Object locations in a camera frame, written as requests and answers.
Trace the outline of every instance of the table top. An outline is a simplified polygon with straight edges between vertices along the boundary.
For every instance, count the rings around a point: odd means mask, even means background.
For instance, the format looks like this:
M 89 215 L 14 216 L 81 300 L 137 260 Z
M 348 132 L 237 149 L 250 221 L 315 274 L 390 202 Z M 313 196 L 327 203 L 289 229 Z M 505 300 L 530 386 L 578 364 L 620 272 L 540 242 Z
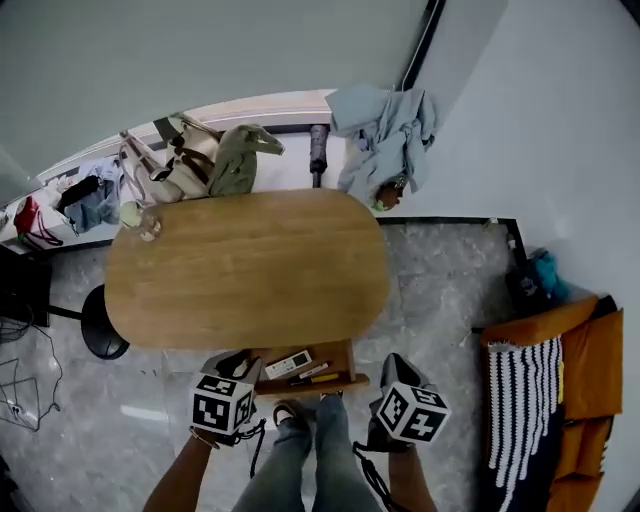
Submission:
M 121 229 L 109 251 L 109 319 L 132 345 L 236 349 L 355 337 L 389 293 L 368 209 L 328 189 L 154 207 L 162 232 Z

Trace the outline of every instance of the foot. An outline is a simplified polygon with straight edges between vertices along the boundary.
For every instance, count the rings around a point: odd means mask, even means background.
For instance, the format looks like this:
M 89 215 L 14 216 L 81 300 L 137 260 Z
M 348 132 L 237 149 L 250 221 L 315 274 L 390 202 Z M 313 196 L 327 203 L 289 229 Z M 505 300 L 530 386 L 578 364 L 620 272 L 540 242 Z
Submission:
M 280 400 L 273 408 L 273 422 L 279 427 L 283 421 L 294 420 L 306 425 L 301 407 L 292 400 Z
M 340 398 L 342 398 L 342 395 L 344 394 L 344 391 L 340 390 L 340 391 L 334 391 L 333 393 L 322 393 L 320 395 L 320 400 L 324 400 L 325 396 L 331 396 L 331 395 L 338 395 Z

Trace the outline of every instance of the marker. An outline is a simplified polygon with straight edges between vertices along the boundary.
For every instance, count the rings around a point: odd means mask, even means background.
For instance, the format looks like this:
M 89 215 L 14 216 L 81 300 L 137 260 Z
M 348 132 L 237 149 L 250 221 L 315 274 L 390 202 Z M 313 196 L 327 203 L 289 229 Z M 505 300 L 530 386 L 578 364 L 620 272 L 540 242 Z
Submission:
M 339 373 L 329 373 L 328 375 L 319 375 L 318 377 L 307 377 L 306 379 L 300 379 L 298 381 L 290 381 L 290 386 L 300 386 L 302 384 L 318 384 L 319 382 L 327 382 L 330 380 L 336 380 L 340 377 Z
M 290 382 L 295 382 L 297 380 L 302 380 L 302 379 L 306 379 L 307 377 L 311 377 L 312 375 L 315 375 L 316 373 L 321 372 L 322 370 L 326 370 L 327 368 L 329 368 L 329 364 L 330 363 L 331 363 L 331 361 L 328 361 L 326 363 L 319 364 L 318 366 L 314 366 L 310 370 L 307 370 L 306 372 L 302 372 L 300 375 L 295 375 L 294 377 L 291 377 L 288 380 Z

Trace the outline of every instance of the black and white striped fabric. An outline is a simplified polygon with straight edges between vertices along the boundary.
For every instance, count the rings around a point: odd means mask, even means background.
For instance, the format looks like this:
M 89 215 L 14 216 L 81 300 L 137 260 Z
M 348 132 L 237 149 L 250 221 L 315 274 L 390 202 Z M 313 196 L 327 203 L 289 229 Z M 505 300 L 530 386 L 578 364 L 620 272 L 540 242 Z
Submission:
M 482 510 L 544 511 L 560 454 L 562 343 L 489 345 L 489 461 Z

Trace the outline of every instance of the leg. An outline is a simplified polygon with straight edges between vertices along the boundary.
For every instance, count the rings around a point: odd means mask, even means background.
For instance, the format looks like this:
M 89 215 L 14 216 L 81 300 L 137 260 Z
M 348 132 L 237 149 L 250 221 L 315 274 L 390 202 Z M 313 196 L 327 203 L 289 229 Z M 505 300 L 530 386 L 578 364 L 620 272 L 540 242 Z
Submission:
M 316 410 L 318 492 L 314 512 L 380 512 L 364 481 L 349 441 L 347 411 L 338 395 L 325 396 Z
M 306 425 L 289 418 L 278 425 L 280 437 L 269 458 L 247 485 L 233 512 L 304 512 L 300 485 L 302 465 L 311 449 Z

